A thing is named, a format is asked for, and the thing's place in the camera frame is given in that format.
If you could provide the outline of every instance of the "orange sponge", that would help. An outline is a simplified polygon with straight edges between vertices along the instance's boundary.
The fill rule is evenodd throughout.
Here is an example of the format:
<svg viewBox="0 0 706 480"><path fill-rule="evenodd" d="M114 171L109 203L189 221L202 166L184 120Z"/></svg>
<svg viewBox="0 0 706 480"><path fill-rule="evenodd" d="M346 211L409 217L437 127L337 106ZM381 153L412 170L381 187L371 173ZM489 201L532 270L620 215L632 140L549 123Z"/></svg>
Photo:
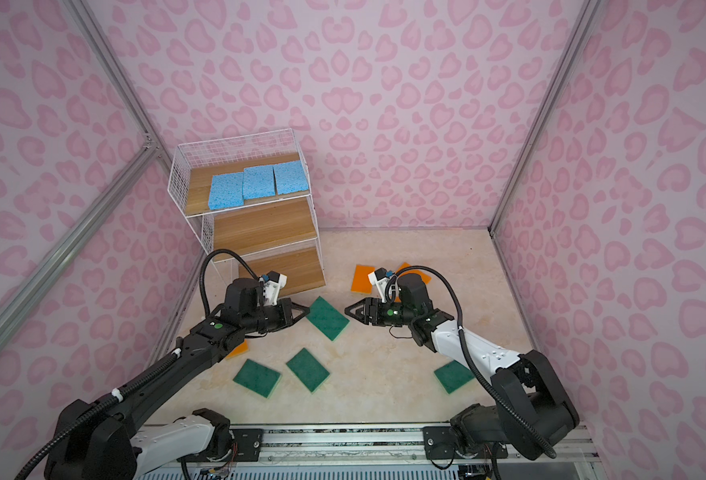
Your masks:
<svg viewBox="0 0 706 480"><path fill-rule="evenodd" d="M411 266L411 265L409 265L409 264L407 264L406 262L404 262L404 264L401 265L401 266L399 266L399 267L396 269L396 271L398 272L400 269L406 268L407 266ZM432 278L432 277L431 277L430 275L428 275L428 274L425 274L425 272L423 272L422 270L409 270L409 271L407 272L407 274L418 274L420 277L422 277L422 281L425 282L425 285L427 285L428 283L431 283L431 278Z"/></svg>
<svg viewBox="0 0 706 480"><path fill-rule="evenodd" d="M351 292L356 293L371 293L371 283L369 283L369 274L374 272L376 268L369 265L356 265L355 273L353 274L353 284Z"/></svg>
<svg viewBox="0 0 706 480"><path fill-rule="evenodd" d="M246 353L249 351L249 344L244 340L244 342L235 347L232 352L228 354L228 356L225 357L225 359L232 359L234 356L239 356L242 355L243 353Z"/></svg>

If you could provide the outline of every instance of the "blue sponge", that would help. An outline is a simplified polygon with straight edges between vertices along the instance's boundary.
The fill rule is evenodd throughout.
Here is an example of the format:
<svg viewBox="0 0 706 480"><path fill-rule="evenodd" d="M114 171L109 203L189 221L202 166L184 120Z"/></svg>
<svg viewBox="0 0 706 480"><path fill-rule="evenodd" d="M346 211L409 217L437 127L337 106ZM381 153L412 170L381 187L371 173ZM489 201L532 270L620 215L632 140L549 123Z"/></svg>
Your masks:
<svg viewBox="0 0 706 480"><path fill-rule="evenodd" d="M300 160L273 165L273 172L275 173L275 190L279 195L310 189Z"/></svg>
<svg viewBox="0 0 706 480"><path fill-rule="evenodd" d="M275 182L272 165L244 168L244 200L273 195L275 195Z"/></svg>
<svg viewBox="0 0 706 480"><path fill-rule="evenodd" d="M244 204L244 174L215 175L209 191L209 209L220 210Z"/></svg>

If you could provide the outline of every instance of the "marble floor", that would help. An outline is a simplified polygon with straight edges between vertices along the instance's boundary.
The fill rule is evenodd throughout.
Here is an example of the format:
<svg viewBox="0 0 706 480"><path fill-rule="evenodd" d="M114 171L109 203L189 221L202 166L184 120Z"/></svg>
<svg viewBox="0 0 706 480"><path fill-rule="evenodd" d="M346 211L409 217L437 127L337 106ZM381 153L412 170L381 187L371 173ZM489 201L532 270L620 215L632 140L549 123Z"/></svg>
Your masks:
<svg viewBox="0 0 706 480"><path fill-rule="evenodd" d="M486 230L363 230L321 232L326 286L292 296L310 305L323 296L340 312L366 295L350 292L356 264L395 269L404 262L431 266L457 293L466 328L500 345L527 352L530 340ZM207 278L212 306L223 300L215 272ZM454 315L439 280L428 285L437 308ZM180 335L200 321L203 307L195 293ZM398 336L406 328L394 329ZM310 393L285 363L307 348L329 370L329 378ZM233 382L246 359L281 372L263 398ZM148 420L166 423L196 408L211 408L233 423L357 423L445 421L473 403L491 405L477 382L448 395L433 372L449 359L412 340L397 340L387 329L352 320L331 342L307 319L290 329L249 340L249 352L223 360L203 372Z"/></svg>

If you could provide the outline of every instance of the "top shelf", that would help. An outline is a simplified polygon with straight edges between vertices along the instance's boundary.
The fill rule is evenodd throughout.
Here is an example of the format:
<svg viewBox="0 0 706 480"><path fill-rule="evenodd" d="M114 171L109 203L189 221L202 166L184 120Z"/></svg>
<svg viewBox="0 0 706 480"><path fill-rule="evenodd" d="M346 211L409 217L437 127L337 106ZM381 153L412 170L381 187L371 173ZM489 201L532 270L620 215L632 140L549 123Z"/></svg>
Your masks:
<svg viewBox="0 0 706 480"><path fill-rule="evenodd" d="M257 167L259 165L276 165L284 164L291 161L300 160L297 153L277 155L274 157L254 158L238 162L231 162L210 167L193 168L190 171L190 183L188 186L188 203L185 205L185 216L198 216L205 214L213 214L230 210L237 210L245 206L269 204L279 200L287 200L290 198L307 197L310 195L309 190L294 192L292 194L272 195L271 197L254 198L245 200L243 206L235 206L224 208L221 210L209 209L209 191L212 188L212 177L222 174L233 174L243 172L244 168Z"/></svg>

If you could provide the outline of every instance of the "pink wall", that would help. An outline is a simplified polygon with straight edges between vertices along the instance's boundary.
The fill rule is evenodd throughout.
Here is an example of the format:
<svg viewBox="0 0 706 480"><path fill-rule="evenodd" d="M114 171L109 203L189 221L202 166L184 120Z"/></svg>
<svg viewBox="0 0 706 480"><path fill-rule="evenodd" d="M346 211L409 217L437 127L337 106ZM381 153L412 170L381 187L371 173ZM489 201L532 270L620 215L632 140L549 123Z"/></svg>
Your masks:
<svg viewBox="0 0 706 480"><path fill-rule="evenodd" d="M321 226L486 226L581 0L91 2L166 144L287 126Z"/></svg>
<svg viewBox="0 0 706 480"><path fill-rule="evenodd" d="M141 372L199 244L153 164L0 354L0 478L52 436L60 410Z"/></svg>
<svg viewBox="0 0 706 480"><path fill-rule="evenodd" d="M501 244L614 478L706 478L706 2L612 1Z"/></svg>
<svg viewBox="0 0 706 480"><path fill-rule="evenodd" d="M0 2L0 304L142 139L57 0Z"/></svg>

